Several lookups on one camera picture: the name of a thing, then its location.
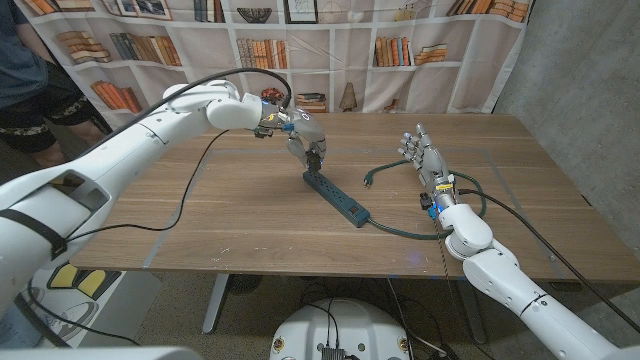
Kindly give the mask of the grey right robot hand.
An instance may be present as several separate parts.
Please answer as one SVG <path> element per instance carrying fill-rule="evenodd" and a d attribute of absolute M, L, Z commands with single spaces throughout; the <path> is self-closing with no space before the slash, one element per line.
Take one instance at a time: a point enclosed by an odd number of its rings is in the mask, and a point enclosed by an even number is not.
<path fill-rule="evenodd" d="M 455 178 L 421 123 L 416 124 L 415 134 L 404 134 L 398 152 L 417 171 L 437 213 L 456 204 Z"/>

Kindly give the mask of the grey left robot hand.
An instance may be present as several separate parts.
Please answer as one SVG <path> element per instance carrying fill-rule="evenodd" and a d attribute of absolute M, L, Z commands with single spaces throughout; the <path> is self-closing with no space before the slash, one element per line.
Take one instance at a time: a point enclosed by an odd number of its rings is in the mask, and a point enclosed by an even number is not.
<path fill-rule="evenodd" d="M 275 131 L 287 135 L 285 146 L 307 171 L 321 170 L 327 142 L 320 122 L 305 110 L 279 107 L 254 129 L 257 138 L 271 137 Z"/>

